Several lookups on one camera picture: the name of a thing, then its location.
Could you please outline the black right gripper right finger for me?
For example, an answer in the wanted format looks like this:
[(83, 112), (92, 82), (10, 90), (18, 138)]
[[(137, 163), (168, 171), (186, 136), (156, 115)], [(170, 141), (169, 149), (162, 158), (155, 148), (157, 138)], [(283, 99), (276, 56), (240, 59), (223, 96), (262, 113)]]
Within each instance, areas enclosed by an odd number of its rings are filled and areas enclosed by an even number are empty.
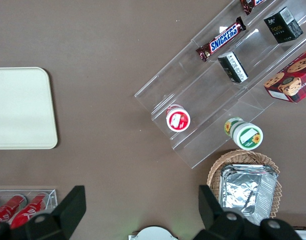
[(205, 226), (196, 240), (242, 240), (244, 220), (238, 213), (224, 211), (207, 185), (199, 186), (198, 208)]

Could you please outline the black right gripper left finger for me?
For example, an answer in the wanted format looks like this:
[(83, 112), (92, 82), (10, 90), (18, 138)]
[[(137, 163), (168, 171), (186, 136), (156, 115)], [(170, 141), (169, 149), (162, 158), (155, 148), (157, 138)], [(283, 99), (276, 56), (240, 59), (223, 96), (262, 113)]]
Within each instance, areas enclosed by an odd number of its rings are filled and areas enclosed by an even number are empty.
[(25, 224), (26, 239), (70, 239), (85, 212), (85, 187), (76, 185), (51, 213), (39, 214)]

